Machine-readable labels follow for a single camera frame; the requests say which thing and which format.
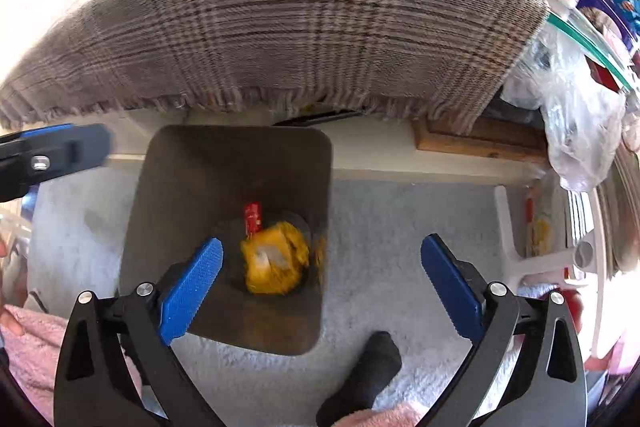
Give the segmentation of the red sausage wrapper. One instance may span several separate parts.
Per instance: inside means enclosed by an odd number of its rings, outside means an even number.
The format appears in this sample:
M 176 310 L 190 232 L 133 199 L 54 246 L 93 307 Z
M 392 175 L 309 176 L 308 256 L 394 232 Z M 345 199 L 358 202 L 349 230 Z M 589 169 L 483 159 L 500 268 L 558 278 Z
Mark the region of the red sausage wrapper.
M 245 236 L 251 239 L 262 231 L 262 205 L 259 202 L 248 202 L 243 207 Z

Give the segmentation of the yellow wrapper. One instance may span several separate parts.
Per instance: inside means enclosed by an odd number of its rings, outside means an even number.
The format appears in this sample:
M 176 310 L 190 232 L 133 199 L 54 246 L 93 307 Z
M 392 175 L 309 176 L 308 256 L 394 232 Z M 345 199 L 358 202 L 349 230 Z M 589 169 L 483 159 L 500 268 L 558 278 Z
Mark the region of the yellow wrapper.
M 280 221 L 241 242 L 245 285 L 254 295 L 286 295 L 300 284 L 310 263 L 304 234 Z

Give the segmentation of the dark trash bin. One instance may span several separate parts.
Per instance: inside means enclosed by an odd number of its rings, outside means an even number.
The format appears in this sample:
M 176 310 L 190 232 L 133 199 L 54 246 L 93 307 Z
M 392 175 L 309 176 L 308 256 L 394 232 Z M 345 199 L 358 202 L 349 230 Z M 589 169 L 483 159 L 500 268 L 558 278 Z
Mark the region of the dark trash bin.
M 332 144 L 318 129 L 163 127 L 145 153 L 119 292 L 159 281 L 171 265 L 216 237 L 224 264 L 190 333 L 273 355 L 303 355 L 321 333 L 331 174 Z M 288 221 L 309 246 L 310 265 L 284 296 L 246 288 L 240 244 L 251 202 L 262 207 L 268 227 Z

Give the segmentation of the white plastic step stool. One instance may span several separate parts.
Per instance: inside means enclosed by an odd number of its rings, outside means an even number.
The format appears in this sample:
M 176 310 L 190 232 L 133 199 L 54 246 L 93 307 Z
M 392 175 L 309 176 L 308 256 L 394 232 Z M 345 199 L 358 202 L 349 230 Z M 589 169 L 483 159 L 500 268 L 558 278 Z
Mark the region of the white plastic step stool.
M 604 224 L 598 196 L 568 193 L 529 197 L 525 205 L 524 251 L 515 244 L 511 207 L 506 187 L 494 190 L 498 217 L 503 283 L 517 291 L 527 277 L 565 271 L 606 275 Z

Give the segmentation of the black sock foot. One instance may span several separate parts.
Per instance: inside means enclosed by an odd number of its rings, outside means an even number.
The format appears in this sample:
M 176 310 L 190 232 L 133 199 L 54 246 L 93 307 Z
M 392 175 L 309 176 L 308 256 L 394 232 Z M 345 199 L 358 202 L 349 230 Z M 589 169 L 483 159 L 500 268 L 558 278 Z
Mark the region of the black sock foot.
M 316 414 L 316 425 L 334 426 L 353 413 L 370 410 L 401 367 L 401 355 L 390 333 L 374 332 L 342 387 L 322 403 Z

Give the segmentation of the brown plaid tablecloth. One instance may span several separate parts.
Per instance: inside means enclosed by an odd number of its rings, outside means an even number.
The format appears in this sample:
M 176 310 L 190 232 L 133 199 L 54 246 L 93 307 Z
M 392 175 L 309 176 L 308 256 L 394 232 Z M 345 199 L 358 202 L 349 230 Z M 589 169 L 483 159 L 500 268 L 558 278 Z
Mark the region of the brown plaid tablecloth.
M 463 133 L 548 13 L 546 0 L 81 0 L 3 81 L 1 121 L 323 103 Z

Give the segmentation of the blue cookie tin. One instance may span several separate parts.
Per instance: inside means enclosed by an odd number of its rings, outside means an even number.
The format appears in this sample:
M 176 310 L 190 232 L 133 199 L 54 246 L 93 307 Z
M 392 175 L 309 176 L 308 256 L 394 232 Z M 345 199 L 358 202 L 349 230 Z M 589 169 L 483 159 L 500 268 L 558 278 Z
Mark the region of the blue cookie tin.
M 616 35 L 633 56 L 639 49 L 639 0 L 579 0 L 578 10 L 598 31 Z

